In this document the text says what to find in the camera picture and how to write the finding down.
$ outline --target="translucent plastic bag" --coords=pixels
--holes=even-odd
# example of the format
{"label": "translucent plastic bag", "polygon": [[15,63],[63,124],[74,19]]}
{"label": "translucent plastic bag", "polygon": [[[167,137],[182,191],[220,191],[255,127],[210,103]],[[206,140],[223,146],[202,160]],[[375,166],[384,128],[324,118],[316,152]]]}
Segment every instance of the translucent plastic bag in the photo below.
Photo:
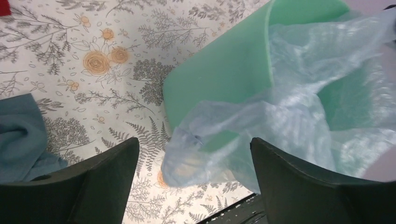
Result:
{"label": "translucent plastic bag", "polygon": [[[269,29],[275,86],[242,104],[200,102],[166,146],[172,187],[238,180],[260,193],[249,143],[274,146],[338,173],[360,177],[396,145],[396,98],[378,49],[396,39],[396,10],[339,21]],[[222,133],[235,138],[200,150]]]}

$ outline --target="tablecloth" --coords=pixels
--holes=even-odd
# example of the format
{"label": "tablecloth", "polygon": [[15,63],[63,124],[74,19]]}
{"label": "tablecloth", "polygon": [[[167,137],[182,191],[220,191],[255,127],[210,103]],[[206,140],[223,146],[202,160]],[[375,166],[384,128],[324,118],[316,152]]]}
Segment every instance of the tablecloth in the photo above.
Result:
{"label": "tablecloth", "polygon": [[70,165],[138,137],[123,223],[196,223],[251,192],[237,182],[166,185],[163,80],[267,1],[10,0],[12,15],[0,17],[0,99],[31,92],[47,150]]}

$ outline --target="crumpled plastic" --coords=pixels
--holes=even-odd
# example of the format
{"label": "crumpled plastic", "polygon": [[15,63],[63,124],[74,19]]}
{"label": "crumpled plastic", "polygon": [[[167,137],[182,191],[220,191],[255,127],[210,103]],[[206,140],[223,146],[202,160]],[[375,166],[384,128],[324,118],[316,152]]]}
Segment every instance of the crumpled plastic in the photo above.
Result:
{"label": "crumpled plastic", "polygon": [[[174,130],[161,170],[171,187],[237,180],[260,193],[249,143],[260,137],[338,173],[361,177],[396,145],[396,98],[379,48],[396,9],[269,28],[274,87],[241,104],[202,101]],[[235,138],[213,152],[214,136]]]}

